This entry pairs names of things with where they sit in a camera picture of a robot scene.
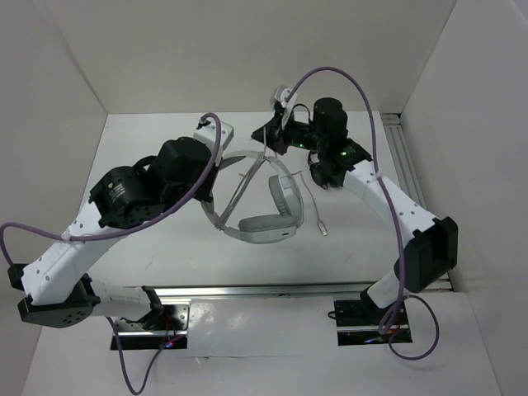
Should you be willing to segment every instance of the wall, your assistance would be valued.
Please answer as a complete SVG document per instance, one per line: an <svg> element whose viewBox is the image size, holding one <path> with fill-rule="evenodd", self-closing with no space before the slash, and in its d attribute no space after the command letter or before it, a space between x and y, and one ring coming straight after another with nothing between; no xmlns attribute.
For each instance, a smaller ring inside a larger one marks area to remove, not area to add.
<svg viewBox="0 0 528 396"><path fill-rule="evenodd" d="M429 207L460 225L460 270L505 396L526 393L528 2L459 0L403 112Z"/></svg>
<svg viewBox="0 0 528 396"><path fill-rule="evenodd" d="M454 0L39 0L110 113L268 111L280 83L340 66L401 112ZM303 88L364 110L336 76Z"/></svg>
<svg viewBox="0 0 528 396"><path fill-rule="evenodd" d="M59 232L78 209L106 119L29 0L0 5L0 223L27 222ZM18 262L35 260L47 242L9 232ZM21 394L40 334L17 312L0 259L0 384Z"/></svg>

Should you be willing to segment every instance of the gray headphones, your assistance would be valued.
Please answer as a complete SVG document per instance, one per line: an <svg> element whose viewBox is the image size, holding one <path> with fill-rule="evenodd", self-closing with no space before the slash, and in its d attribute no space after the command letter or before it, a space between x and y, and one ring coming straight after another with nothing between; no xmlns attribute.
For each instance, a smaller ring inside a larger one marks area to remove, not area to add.
<svg viewBox="0 0 528 396"><path fill-rule="evenodd" d="M260 154L252 150L225 154L219 170L245 158L258 158ZM247 243L275 243L293 237L304 221L303 197L290 171L278 158L264 157L264 160L268 161L277 172L268 180L268 186L280 214L265 214L242 219L238 223L238 229L226 225L221 228L228 236ZM210 222L216 225L219 216L215 213L214 201L210 203L202 201L201 207Z"/></svg>

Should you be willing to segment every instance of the gray wall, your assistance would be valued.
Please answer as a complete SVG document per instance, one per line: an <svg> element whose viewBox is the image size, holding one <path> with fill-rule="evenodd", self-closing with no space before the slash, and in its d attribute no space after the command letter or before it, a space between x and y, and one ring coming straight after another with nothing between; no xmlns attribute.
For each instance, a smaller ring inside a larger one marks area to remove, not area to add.
<svg viewBox="0 0 528 396"><path fill-rule="evenodd" d="M110 113L268 111L311 68L339 66L401 112L455 0L39 0ZM303 86L363 110L340 77Z"/></svg>
<svg viewBox="0 0 528 396"><path fill-rule="evenodd" d="M60 232L76 214L106 119L30 0L0 4L0 223ZM9 232L18 262L48 245ZM7 265L0 259L0 393L21 394L40 334L21 322Z"/></svg>
<svg viewBox="0 0 528 396"><path fill-rule="evenodd" d="M505 396L526 394L528 2L459 0L403 112Z"/></svg>

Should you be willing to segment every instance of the headphones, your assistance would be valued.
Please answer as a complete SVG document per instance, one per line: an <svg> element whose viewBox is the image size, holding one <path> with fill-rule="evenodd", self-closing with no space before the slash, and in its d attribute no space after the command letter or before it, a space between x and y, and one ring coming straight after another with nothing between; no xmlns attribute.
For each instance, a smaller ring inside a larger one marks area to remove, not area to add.
<svg viewBox="0 0 528 396"><path fill-rule="evenodd" d="M261 155L258 151L243 150L225 154L219 170L229 167L245 158L255 158ZM271 197L280 214L265 214L262 216L241 219L238 229L223 226L221 229L228 236L246 243L275 243L293 237L297 228L304 221L304 203L299 186L288 168L278 158L264 157L277 173L268 180ZM209 221L217 226L219 216L215 213L215 202L201 202L201 207Z"/></svg>

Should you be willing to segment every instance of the robotic arm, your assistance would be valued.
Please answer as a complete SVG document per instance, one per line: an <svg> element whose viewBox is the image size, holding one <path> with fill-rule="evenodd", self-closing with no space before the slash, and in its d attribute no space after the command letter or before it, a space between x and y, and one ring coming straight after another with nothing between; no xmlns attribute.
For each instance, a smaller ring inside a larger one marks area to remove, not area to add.
<svg viewBox="0 0 528 396"><path fill-rule="evenodd" d="M438 219L411 200L383 174L376 174L370 154L348 138L347 114L337 99L323 98L314 103L309 123L295 120L292 112L296 95L286 98L291 90L277 88L271 103L273 118L256 130L252 138L266 143L270 149L285 154L289 147L309 151L309 166L314 182L324 189L344 187L360 197L387 224L393 219L389 204L380 186L380 179L389 191L398 214L403 234L407 292L418 293L456 266L458 226L450 217ZM318 162L311 160L317 154ZM396 301L400 279L398 261L393 270L361 293L362 311L377 323L387 308Z"/></svg>
<svg viewBox="0 0 528 396"><path fill-rule="evenodd" d="M38 260L14 264L8 270L12 286L26 292L18 309L22 321L66 328L90 315L118 316L154 325L164 314L150 287L105 285L91 280L87 271L125 236L86 243L84 236L104 237L132 229L158 217L194 185L210 160L215 126L201 123L193 138L163 144L157 156L141 159L133 167L111 169L90 191L77 218ZM214 166L194 194L210 200L223 151L233 138L233 127L222 123L220 150Z"/></svg>

